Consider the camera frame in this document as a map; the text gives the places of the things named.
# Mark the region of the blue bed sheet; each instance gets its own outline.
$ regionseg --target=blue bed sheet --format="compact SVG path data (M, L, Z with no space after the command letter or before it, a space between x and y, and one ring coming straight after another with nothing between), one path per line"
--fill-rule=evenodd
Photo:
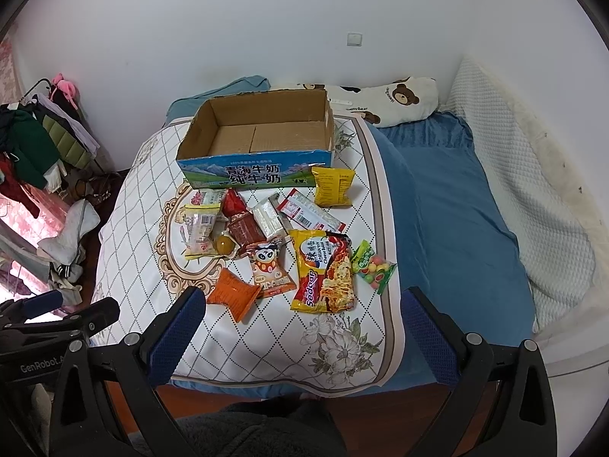
M534 304L518 242L509 232L474 153L469 126L449 112L376 129L392 194L400 285L419 286L465 332L518 345L531 335ZM407 333L402 362L383 386L357 395L434 382ZM172 381L205 392L268 398L301 389L277 384L248 389Z

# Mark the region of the cardboard box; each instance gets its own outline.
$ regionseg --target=cardboard box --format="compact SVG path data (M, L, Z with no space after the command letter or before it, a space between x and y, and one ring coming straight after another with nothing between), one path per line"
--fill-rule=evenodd
M176 161L195 189L313 187L310 165L330 167L333 148L326 91L267 91L203 103Z

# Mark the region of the pillow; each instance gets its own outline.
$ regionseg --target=pillow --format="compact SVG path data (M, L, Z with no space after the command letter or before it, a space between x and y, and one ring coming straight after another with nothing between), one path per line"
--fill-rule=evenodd
M334 112L359 113L375 127L425 120L438 107L438 88L427 77L407 77L375 88L347 88L324 84L272 85L271 89L325 89Z

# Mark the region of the white wall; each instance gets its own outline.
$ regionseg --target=white wall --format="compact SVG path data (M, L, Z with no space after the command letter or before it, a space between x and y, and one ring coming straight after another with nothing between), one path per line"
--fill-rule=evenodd
M609 224L609 51L577 0L479 0L470 53L548 126Z
M14 39L23 85L74 80L117 169L169 104L243 75L376 85L434 77L445 98L476 0L30 0ZM361 48L346 33L363 33Z

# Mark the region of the wooden floor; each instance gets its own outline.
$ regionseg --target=wooden floor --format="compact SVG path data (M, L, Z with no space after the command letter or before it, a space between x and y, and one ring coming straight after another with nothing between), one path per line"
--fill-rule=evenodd
M100 227L110 217L121 183L122 180L113 184L112 196L97 209L101 217ZM79 305L79 308L90 303L95 287L95 271L100 250L98 232L99 229L91 232L91 237L84 243L87 260L84 266L83 304ZM109 389L127 433L137 431L121 389L116 383L109 383ZM478 412L455 455L471 449L475 443L491 407L494 390L495 385L489 384L478 407ZM173 417L214 412L228 404L247 400L169 385L159 387L158 393ZM447 395L446 387L431 384L400 392L333 398L327 401L327 407L345 438L349 456L397 457L403 456L421 437Z

